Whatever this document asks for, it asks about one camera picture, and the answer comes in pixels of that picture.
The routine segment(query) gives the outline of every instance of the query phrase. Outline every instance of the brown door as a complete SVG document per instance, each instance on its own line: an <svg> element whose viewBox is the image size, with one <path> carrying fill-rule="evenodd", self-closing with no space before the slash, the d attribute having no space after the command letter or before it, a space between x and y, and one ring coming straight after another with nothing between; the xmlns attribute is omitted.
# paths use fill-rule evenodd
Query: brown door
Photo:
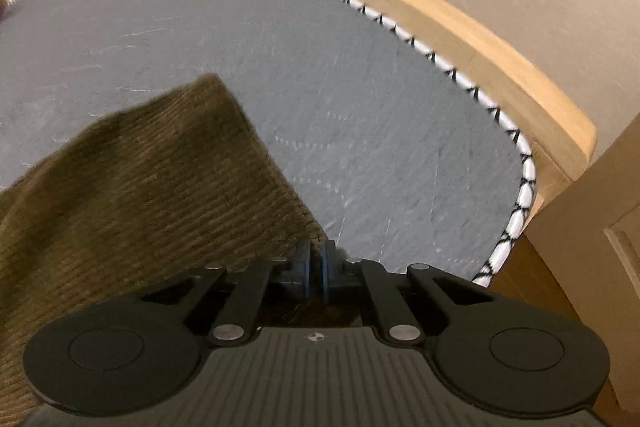
<svg viewBox="0 0 640 427"><path fill-rule="evenodd" d="M640 116L526 235L607 344L620 406L640 411Z"/></svg>

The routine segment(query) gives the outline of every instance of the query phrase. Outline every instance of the silver screw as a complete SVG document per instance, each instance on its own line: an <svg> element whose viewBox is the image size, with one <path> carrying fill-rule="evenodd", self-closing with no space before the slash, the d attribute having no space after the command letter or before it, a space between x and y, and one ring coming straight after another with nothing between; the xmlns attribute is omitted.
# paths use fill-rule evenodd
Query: silver screw
<svg viewBox="0 0 640 427"><path fill-rule="evenodd" d="M410 324L396 324L389 330L389 336L396 341L414 341L420 336L420 330Z"/></svg>
<svg viewBox="0 0 640 427"><path fill-rule="evenodd" d="M213 328L213 336L219 341L236 341L243 335L244 330L236 324L220 324Z"/></svg>

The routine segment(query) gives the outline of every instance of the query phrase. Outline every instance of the round joint cover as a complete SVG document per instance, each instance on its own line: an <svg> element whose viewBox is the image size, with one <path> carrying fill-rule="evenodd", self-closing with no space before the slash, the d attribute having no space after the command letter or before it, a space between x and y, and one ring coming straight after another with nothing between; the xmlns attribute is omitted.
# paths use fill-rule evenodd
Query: round joint cover
<svg viewBox="0 0 640 427"><path fill-rule="evenodd" d="M91 306L43 327L27 343L22 361L30 385L44 402L110 416L175 393L199 359L194 336L172 322L164 306L119 301Z"/></svg>
<svg viewBox="0 0 640 427"><path fill-rule="evenodd" d="M439 336L433 357L472 403L534 417L589 404L609 373L609 354L593 331L513 303L461 308Z"/></svg>

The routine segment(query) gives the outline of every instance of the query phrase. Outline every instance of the ribbed gray panel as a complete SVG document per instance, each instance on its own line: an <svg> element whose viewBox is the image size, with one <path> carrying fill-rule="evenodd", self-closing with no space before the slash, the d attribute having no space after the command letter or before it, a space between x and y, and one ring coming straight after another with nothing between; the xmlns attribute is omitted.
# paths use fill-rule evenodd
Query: ribbed gray panel
<svg viewBox="0 0 640 427"><path fill-rule="evenodd" d="M421 354L381 344L370 328L265 328L219 349L180 393L150 409L101 419L40 407L26 427L602 427L587 411L504 418L444 387Z"/></svg>

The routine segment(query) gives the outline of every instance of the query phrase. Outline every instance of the olive towel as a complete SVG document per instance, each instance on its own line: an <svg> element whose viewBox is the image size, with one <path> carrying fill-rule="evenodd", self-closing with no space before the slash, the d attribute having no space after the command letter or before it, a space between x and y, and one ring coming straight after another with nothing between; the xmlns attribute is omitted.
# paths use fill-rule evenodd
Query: olive towel
<svg viewBox="0 0 640 427"><path fill-rule="evenodd" d="M302 235L324 234L218 77L93 124L0 192L0 426L36 406L21 356L42 325Z"/></svg>

